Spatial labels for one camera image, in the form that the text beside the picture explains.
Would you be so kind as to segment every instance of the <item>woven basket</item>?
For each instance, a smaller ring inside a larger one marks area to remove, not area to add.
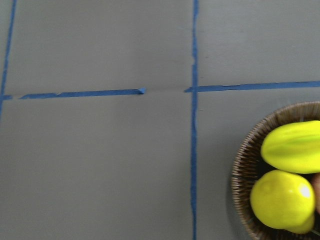
[[[232,197],[242,224],[253,240],[320,240],[314,232],[294,234],[265,226],[254,215],[250,192],[254,183],[265,173],[275,169],[260,155],[266,135],[273,129],[295,122],[320,120],[320,101],[302,102],[280,108],[260,121],[243,140],[232,168]],[[312,174],[303,174],[310,180]],[[320,215],[315,214],[315,231],[320,232]]]

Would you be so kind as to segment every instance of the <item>tape strip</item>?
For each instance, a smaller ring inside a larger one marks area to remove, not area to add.
[[[252,83],[240,85],[211,85],[198,86],[196,91],[199,92],[220,92],[229,90],[264,90],[264,89],[294,89],[294,88],[317,88],[320,87],[320,81],[289,81],[289,82],[270,82],[270,83]],[[192,93],[194,87],[189,87],[184,92]]]
[[[16,6],[17,6],[17,0],[13,0],[12,7],[11,7],[11,16],[10,16],[8,37],[6,40],[6,49],[5,49],[5,56],[4,56],[4,63],[3,63],[3,71],[2,71],[2,81],[1,81],[1,90],[0,90],[0,117],[2,114],[3,102],[4,102],[4,100],[6,100],[5,99],[5,88],[6,88],[6,82],[7,82],[8,67],[9,67],[9,56],[10,56],[10,49],[11,49],[12,34],[13,34],[13,30],[14,30]]]
[[[199,0],[193,0],[192,19],[192,107],[191,107],[191,211],[192,211],[192,239],[197,240],[197,109],[198,109],[198,41],[197,19],[199,14]]]
[[[61,93],[32,93],[21,97],[5,95],[3,100],[26,100],[26,99],[54,99],[54,98],[81,98],[81,97],[99,97],[99,96],[116,96],[116,95],[143,95],[146,88],[139,89],[121,89],[121,90],[102,90],[102,91],[74,91]]]

